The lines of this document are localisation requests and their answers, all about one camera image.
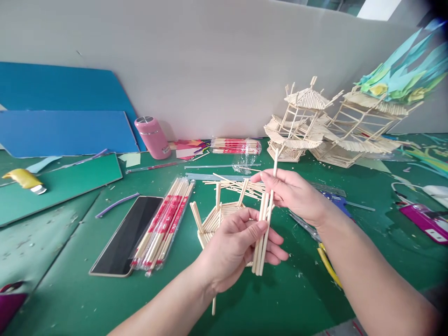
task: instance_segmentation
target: blue paper leaves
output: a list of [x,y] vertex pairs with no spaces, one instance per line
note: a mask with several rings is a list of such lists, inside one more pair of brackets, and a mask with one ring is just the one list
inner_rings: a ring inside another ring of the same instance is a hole
[[356,83],[361,86],[361,92],[376,98],[386,94],[385,101],[411,104],[422,100],[435,88],[448,70],[448,42],[435,48],[419,66],[411,69],[426,52],[434,34],[413,46],[421,31],[410,36],[384,63]]

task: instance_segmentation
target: smartphone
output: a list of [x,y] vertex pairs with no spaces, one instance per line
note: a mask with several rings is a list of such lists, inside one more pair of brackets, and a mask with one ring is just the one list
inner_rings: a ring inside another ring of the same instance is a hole
[[133,250],[162,201],[162,197],[151,196],[139,196],[135,200],[89,275],[125,278],[131,274]]

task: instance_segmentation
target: pink thermos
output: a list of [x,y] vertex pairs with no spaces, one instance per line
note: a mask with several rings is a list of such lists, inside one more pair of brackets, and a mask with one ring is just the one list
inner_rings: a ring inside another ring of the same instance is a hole
[[163,160],[171,155],[167,138],[156,118],[140,117],[135,120],[134,124],[153,158]]

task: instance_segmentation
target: scissors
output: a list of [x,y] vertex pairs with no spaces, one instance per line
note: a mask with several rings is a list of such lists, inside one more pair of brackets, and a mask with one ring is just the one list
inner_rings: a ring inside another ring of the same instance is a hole
[[304,228],[310,234],[310,236],[317,242],[317,244],[319,245],[319,247],[317,248],[317,251],[319,252],[319,256],[321,257],[322,262],[323,262],[325,268],[327,269],[327,272],[333,278],[335,283],[340,288],[342,288],[341,281],[339,280],[338,276],[336,275],[335,270],[333,269],[333,267],[330,264],[330,261],[328,260],[327,251],[325,250],[325,246],[323,245],[322,239],[319,236],[319,234],[317,233],[317,230],[312,228],[311,226],[309,226],[307,224],[307,222],[305,222],[303,219],[301,219],[299,216],[297,216],[291,210],[289,212],[290,212],[289,215],[292,217],[292,219],[295,220],[298,225],[300,225],[302,228]]

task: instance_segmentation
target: blue foam board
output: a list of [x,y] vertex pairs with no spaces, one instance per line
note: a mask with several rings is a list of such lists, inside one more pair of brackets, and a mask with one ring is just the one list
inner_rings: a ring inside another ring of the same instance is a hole
[[141,151],[135,110],[109,70],[0,62],[0,104],[8,110],[124,111]]
[[0,111],[0,143],[16,158],[139,151],[123,111]]

